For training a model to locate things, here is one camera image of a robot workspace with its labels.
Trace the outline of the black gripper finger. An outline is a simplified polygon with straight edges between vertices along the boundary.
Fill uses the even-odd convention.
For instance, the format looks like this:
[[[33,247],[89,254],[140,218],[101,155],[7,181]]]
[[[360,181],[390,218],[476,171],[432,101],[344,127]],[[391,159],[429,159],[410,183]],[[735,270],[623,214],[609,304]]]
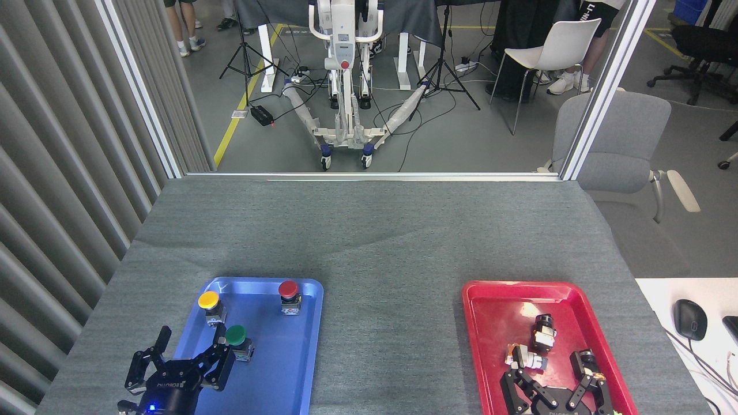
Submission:
[[[509,369],[500,379],[508,414],[543,414],[555,410],[552,392],[523,369]]]
[[[150,363],[153,362],[158,371],[163,370],[163,353],[168,346],[171,334],[172,331],[169,326],[163,326],[159,331],[159,336],[153,346],[134,353],[129,367],[129,372],[126,376],[126,390],[129,393],[138,395],[145,391],[146,386],[144,376]]]
[[[235,355],[225,339],[216,339],[205,351],[195,355],[196,381],[193,390],[201,391],[210,388],[222,392],[225,390],[232,371]]]
[[[570,362],[575,376],[579,378],[579,384],[567,400],[567,406],[577,407],[582,402],[585,392],[588,391],[593,394],[596,414],[615,414],[607,379],[601,372],[595,356],[593,354],[572,354]]]

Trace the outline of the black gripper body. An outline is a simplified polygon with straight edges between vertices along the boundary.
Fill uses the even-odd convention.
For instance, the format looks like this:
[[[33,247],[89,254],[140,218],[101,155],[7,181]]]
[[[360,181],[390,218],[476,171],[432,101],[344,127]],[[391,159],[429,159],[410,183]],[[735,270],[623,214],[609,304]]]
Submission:
[[[530,405],[530,409],[532,410],[533,414],[582,414],[583,413],[583,404],[579,404],[575,408],[570,408],[567,406],[567,402],[564,401],[563,403],[559,402],[559,400],[554,401],[556,405],[551,404],[550,402],[544,400],[541,397],[536,397],[532,400],[532,404]]]
[[[194,360],[167,361],[145,381],[140,402],[121,400],[118,413],[193,414],[201,392],[193,390],[196,376]]]

